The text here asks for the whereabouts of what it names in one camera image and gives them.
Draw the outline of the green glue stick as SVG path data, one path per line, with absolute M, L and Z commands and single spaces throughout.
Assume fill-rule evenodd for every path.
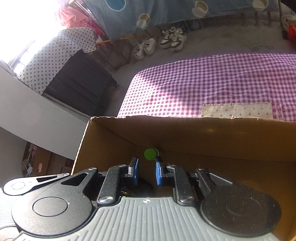
M 159 151 L 156 148 L 148 148 L 144 152 L 144 157 L 149 161 L 154 160 L 157 156 L 159 156 Z

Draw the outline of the brown cardboard box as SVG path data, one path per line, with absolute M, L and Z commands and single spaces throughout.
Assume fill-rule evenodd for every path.
M 159 150 L 163 161 L 187 171 L 206 168 L 263 191 L 282 210 L 275 235 L 295 240 L 295 123 L 263 118 L 92 118 L 73 173 L 106 171 L 139 157 L 139 175 L 156 184 L 155 165 L 144 157 Z

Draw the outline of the dark cabinet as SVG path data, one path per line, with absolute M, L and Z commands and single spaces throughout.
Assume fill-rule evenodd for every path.
M 102 116 L 116 86 L 116 80 L 95 54 L 80 50 L 70 57 L 43 94 L 88 116 Z

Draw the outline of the polka dot cloth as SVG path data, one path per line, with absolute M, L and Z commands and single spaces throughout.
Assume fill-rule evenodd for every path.
M 43 47 L 23 55 L 15 72 L 20 81 L 41 95 L 72 56 L 79 51 L 96 50 L 95 32 L 91 28 L 64 29 Z

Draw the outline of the purple checkered tablecloth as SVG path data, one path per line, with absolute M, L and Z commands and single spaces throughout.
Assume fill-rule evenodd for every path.
M 147 68 L 118 113 L 135 115 L 295 121 L 295 55 L 223 54 Z

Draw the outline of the white sneaker pair near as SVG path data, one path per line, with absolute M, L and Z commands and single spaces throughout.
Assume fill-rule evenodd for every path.
M 144 40 L 142 43 L 138 44 L 133 54 L 137 61 L 144 59 L 144 55 L 151 56 L 154 54 L 157 46 L 157 41 L 154 38 L 150 38 L 148 40 Z

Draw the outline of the white green sneaker pair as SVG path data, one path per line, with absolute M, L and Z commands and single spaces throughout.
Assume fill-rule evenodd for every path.
M 162 34 L 163 37 L 160 42 L 162 49 L 170 49 L 172 52 L 178 52 L 183 49 L 187 36 L 181 28 L 171 27 L 163 31 Z

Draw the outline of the blue patterned blanket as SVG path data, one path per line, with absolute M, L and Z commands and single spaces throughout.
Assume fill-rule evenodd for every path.
M 150 26 L 181 21 L 278 11 L 277 1 L 84 1 L 109 39 Z

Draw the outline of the pink hanging garment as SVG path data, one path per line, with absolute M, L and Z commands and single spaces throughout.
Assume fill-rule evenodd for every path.
M 62 3 L 61 7 L 59 8 L 58 16 L 60 18 L 61 25 L 65 26 L 66 28 L 91 28 L 102 40 L 108 39 L 106 33 L 100 27 L 100 25 L 93 21 L 77 7 L 66 6 L 65 3 Z

